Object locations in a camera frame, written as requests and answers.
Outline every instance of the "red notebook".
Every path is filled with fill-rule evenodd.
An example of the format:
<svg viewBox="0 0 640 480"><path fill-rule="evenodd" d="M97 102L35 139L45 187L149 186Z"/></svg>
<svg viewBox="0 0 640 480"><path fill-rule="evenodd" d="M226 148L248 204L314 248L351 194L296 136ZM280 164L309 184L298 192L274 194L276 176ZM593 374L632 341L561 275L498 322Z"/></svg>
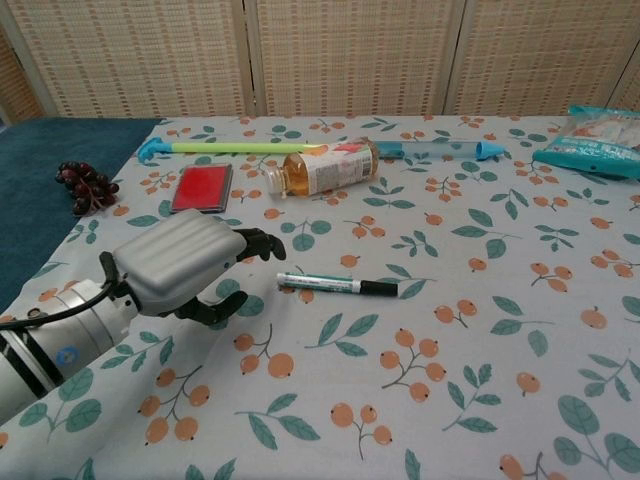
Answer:
<svg viewBox="0 0 640 480"><path fill-rule="evenodd" d="M229 164L191 165L185 168L173 197L171 211L195 208L201 212L224 212L232 172Z"/></svg>

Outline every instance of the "orange juice bottle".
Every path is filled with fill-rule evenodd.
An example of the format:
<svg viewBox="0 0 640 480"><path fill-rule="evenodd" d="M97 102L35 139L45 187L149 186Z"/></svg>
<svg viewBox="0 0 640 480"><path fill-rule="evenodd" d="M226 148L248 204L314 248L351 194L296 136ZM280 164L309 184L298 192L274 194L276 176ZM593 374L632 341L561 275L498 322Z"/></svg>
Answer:
<svg viewBox="0 0 640 480"><path fill-rule="evenodd" d="M330 143L291 153L282 167L267 167L269 193L313 195L371 178L378 169L378 148L368 138Z"/></svg>

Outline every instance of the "woven panel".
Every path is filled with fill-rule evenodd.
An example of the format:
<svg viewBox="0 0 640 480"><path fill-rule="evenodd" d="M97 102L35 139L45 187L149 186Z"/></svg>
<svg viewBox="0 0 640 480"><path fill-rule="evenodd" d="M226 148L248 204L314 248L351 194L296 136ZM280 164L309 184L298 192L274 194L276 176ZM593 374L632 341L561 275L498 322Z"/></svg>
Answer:
<svg viewBox="0 0 640 480"><path fill-rule="evenodd" d="M8 0L61 115L242 114L234 0Z"/></svg>
<svg viewBox="0 0 640 480"><path fill-rule="evenodd" d="M604 106L638 41L638 18L638 0L469 2L445 112Z"/></svg>
<svg viewBox="0 0 640 480"><path fill-rule="evenodd" d="M42 116L24 72L0 30L0 104L11 122L22 122Z"/></svg>
<svg viewBox="0 0 640 480"><path fill-rule="evenodd" d="M640 112L640 44L620 79L611 106Z"/></svg>
<svg viewBox="0 0 640 480"><path fill-rule="evenodd" d="M440 113L456 10L449 0L258 0L267 113Z"/></svg>

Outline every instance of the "grapes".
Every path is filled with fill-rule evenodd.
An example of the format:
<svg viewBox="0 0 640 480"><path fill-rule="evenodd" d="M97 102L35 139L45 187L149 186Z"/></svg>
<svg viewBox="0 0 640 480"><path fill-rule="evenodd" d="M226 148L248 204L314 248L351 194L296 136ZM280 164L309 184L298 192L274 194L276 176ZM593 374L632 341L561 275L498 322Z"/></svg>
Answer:
<svg viewBox="0 0 640 480"><path fill-rule="evenodd" d="M75 200L72 211L76 216L110 207L116 203L115 193L120 190L117 184L109 183L107 175L96 172L95 168L86 162L61 163L55 180L64 184L71 198Z"/></svg>

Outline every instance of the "plastic bag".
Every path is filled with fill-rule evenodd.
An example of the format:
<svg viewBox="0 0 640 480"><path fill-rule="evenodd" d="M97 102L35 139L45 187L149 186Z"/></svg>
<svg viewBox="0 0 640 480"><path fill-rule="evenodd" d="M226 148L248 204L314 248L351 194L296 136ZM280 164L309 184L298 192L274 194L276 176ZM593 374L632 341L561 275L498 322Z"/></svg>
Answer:
<svg viewBox="0 0 640 480"><path fill-rule="evenodd" d="M558 136L536 161L591 173L640 178L640 113L571 106Z"/></svg>

